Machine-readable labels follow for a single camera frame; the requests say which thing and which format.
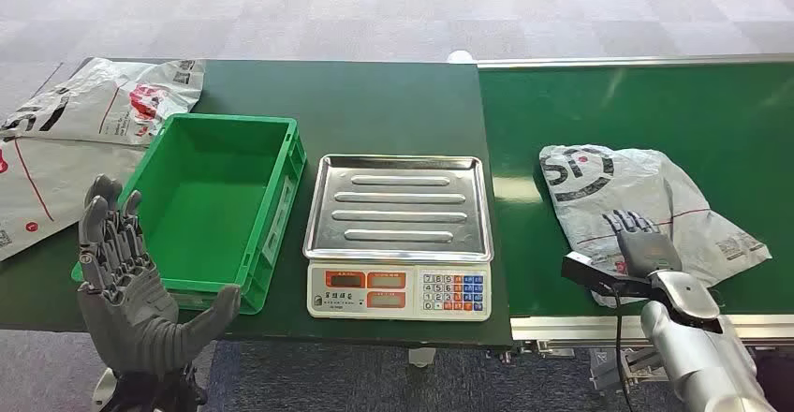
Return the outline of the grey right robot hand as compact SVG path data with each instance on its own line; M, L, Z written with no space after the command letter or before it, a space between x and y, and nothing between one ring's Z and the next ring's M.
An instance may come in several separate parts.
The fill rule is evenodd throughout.
M623 210L603 213L602 217L616 237L628 275L645 278L660 270L680 272L683 269L672 241L652 221Z

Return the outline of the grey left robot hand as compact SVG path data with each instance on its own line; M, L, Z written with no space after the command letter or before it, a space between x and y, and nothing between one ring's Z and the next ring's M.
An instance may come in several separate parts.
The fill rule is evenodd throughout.
M125 202L105 174L89 187L79 221L77 297L83 321L105 364L117 373L165 375L182 369L237 317L241 289L226 285L213 304L186 323L147 251L138 216L141 193Z

